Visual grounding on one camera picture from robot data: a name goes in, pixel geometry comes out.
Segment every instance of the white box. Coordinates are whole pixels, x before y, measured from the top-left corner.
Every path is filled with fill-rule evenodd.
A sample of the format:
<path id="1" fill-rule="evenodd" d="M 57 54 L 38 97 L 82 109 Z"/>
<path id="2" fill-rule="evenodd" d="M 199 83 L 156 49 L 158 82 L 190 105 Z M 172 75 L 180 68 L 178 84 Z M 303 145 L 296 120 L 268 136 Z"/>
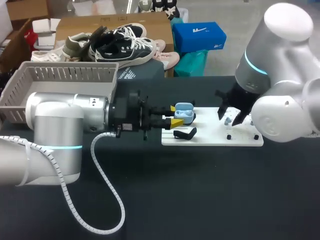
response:
<path id="1" fill-rule="evenodd" d="M 13 31 L 6 2 L 7 0 L 0 0 L 0 43 Z"/>
<path id="2" fill-rule="evenodd" d="M 35 20 L 32 22 L 32 27 L 36 34 L 51 33 L 49 19 Z"/>
<path id="3" fill-rule="evenodd" d="M 50 22 L 51 22 L 51 32 L 56 32 L 57 31 L 57 26 L 59 24 L 61 19 L 57 19 L 57 18 L 51 18 Z"/>
<path id="4" fill-rule="evenodd" d="M 56 40 L 55 33 L 39 34 L 38 44 L 39 46 L 54 46 Z"/>

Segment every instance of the white plastic board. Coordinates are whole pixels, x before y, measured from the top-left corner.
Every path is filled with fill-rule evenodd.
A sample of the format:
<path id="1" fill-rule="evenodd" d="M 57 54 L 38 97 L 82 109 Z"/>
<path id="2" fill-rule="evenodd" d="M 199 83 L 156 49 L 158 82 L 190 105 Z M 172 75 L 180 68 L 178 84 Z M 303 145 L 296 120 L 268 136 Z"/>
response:
<path id="1" fill-rule="evenodd" d="M 196 119 L 190 126 L 176 127 L 172 130 L 162 130 L 161 143 L 164 146 L 239 146 L 239 147 L 261 147 L 264 144 L 261 133 L 254 125 L 251 125 L 251 115 L 247 116 L 242 124 L 232 126 L 225 125 L 229 117 L 232 122 L 240 112 L 234 107 L 229 107 L 223 117 L 219 120 L 218 107 L 195 107 Z M 174 137 L 174 130 L 184 133 L 196 128 L 197 133 L 191 140 Z"/>

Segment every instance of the white sneaker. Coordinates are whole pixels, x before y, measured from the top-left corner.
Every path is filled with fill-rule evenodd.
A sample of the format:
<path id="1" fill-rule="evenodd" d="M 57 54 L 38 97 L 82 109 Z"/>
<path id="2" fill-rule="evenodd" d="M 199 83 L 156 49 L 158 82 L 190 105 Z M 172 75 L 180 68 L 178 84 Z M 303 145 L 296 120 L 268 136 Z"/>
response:
<path id="1" fill-rule="evenodd" d="M 156 51 L 154 57 L 155 60 L 158 60 L 163 63 L 164 70 L 173 68 L 178 64 L 180 56 L 176 52 L 159 52 Z"/>
<path id="2" fill-rule="evenodd" d="M 62 47 L 51 51 L 33 51 L 31 54 L 32 62 L 61 62 Z"/>

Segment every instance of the black tablecloth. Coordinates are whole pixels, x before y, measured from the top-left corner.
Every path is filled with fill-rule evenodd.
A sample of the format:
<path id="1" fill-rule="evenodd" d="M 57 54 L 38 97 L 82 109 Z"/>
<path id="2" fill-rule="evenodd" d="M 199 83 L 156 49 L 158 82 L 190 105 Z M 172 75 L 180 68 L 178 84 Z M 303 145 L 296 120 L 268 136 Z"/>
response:
<path id="1" fill-rule="evenodd" d="M 149 95 L 155 106 L 195 100 L 217 107 L 215 90 L 234 77 L 120 81 L 116 95 Z M 6 123 L 2 135 L 33 140 L 25 126 Z M 161 131 L 101 139 L 96 155 L 126 210 L 123 228 L 109 236 L 88 232 L 74 219 L 60 186 L 1 186 L 0 239 L 10 240 L 318 240 L 320 239 L 320 139 L 263 147 L 161 145 Z M 120 209 L 90 156 L 94 134 L 84 135 L 80 179 L 68 185 L 79 214 L 110 229 Z"/>

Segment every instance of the white spiral cable wrap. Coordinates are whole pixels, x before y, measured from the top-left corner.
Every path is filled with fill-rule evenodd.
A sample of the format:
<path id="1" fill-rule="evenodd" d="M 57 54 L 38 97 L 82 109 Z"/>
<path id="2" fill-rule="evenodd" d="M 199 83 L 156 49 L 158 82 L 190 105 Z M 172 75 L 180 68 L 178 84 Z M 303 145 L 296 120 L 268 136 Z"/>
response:
<path id="1" fill-rule="evenodd" d="M 97 169 L 99 170 L 101 176 L 103 177 L 104 181 L 106 182 L 106 184 L 108 185 L 108 187 L 110 188 L 110 190 L 112 191 L 112 193 L 114 194 L 116 200 L 118 201 L 119 205 L 120 205 L 120 209 L 121 209 L 121 219 L 120 219 L 120 222 L 118 223 L 117 226 L 115 226 L 114 228 L 110 229 L 110 230 L 100 230 L 100 229 L 96 229 L 90 225 L 88 225 L 81 217 L 80 215 L 78 214 L 71 198 L 70 198 L 70 195 L 69 195 L 69 192 L 68 192 L 68 188 L 67 188 L 67 185 L 65 183 L 65 180 L 64 180 L 64 176 L 60 170 L 60 167 L 58 165 L 58 163 L 56 162 L 55 158 L 51 155 L 51 151 L 49 151 L 48 149 L 45 149 L 44 147 L 40 146 L 40 145 L 37 145 L 33 142 L 29 142 L 30 145 L 29 147 L 31 149 L 34 149 L 36 151 L 39 151 L 40 153 L 42 153 L 47 159 L 50 160 L 52 166 L 54 167 L 56 173 L 57 173 L 57 176 L 59 177 L 59 180 L 60 180 L 60 184 L 61 184 L 61 188 L 62 188 L 62 191 L 63 191 L 63 194 L 64 194 L 64 197 L 65 197 L 65 200 L 73 214 L 73 216 L 75 217 L 75 219 L 87 230 L 89 230 L 90 232 L 92 233 L 95 233 L 95 234 L 100 234 L 100 235 L 109 235 L 109 234 L 113 234 L 115 232 L 117 232 L 124 224 L 125 222 L 125 218 L 126 218 L 126 212 L 125 212 L 125 207 L 124 207 L 124 204 L 123 202 L 121 201 L 118 193 L 116 192 L 116 190 L 114 189 L 114 187 L 112 186 L 112 184 L 110 183 L 110 181 L 108 180 L 107 176 L 105 175 L 104 171 L 102 170 L 102 168 L 100 167 L 98 161 L 97 161 L 97 158 L 96 158 L 96 155 L 95 155 L 95 145 L 96 145 L 96 142 L 103 138 L 103 137 L 111 137 L 111 138 L 115 138 L 116 137 L 116 134 L 113 133 L 113 132 L 105 132 L 105 133 L 101 133 L 99 134 L 98 136 L 96 136 L 92 143 L 91 143 L 91 148 L 90 148 L 90 151 L 91 151 L 91 156 L 92 156 L 92 159 L 93 159 L 93 162 L 94 164 L 96 165 Z M 14 136 L 0 136 L 0 139 L 3 139 L 7 142 L 12 142 L 12 143 L 16 143 L 16 144 L 20 144 L 20 145 L 23 145 L 25 146 L 26 145 L 26 140 L 25 139 L 22 139 L 22 138 L 19 138 L 19 137 L 14 137 Z"/>

